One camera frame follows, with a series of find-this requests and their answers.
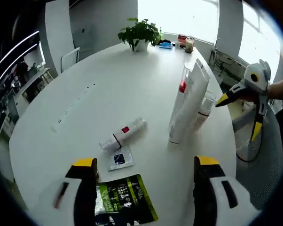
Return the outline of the person's right hand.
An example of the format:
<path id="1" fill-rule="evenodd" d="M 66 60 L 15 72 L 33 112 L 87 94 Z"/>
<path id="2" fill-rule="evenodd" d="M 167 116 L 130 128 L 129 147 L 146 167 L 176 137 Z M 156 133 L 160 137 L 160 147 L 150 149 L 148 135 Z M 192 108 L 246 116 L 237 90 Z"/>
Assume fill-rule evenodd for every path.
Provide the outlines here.
<path id="1" fill-rule="evenodd" d="M 281 99 L 283 97 L 282 86 L 279 82 L 273 83 L 267 88 L 268 99 Z M 240 99 L 248 102 L 255 102 L 259 98 L 259 94 L 253 90 L 245 91 Z"/>

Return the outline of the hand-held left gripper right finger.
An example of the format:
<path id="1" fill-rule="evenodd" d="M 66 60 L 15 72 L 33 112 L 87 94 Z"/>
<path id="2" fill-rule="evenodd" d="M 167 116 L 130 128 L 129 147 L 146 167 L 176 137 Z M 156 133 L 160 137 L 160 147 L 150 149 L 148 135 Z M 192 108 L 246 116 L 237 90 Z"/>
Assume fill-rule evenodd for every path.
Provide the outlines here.
<path id="1" fill-rule="evenodd" d="M 193 197 L 195 226 L 248 226 L 261 213 L 247 189 L 211 157 L 194 157 Z"/>

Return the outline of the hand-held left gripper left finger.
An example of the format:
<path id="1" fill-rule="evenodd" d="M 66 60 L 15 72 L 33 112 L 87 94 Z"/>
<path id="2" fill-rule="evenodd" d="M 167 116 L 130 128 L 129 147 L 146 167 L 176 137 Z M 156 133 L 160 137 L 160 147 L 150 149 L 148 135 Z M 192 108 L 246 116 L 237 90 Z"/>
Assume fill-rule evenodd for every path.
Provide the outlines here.
<path id="1" fill-rule="evenodd" d="M 74 162 L 64 177 L 52 181 L 39 196 L 39 225 L 94 226 L 97 159 Z"/>

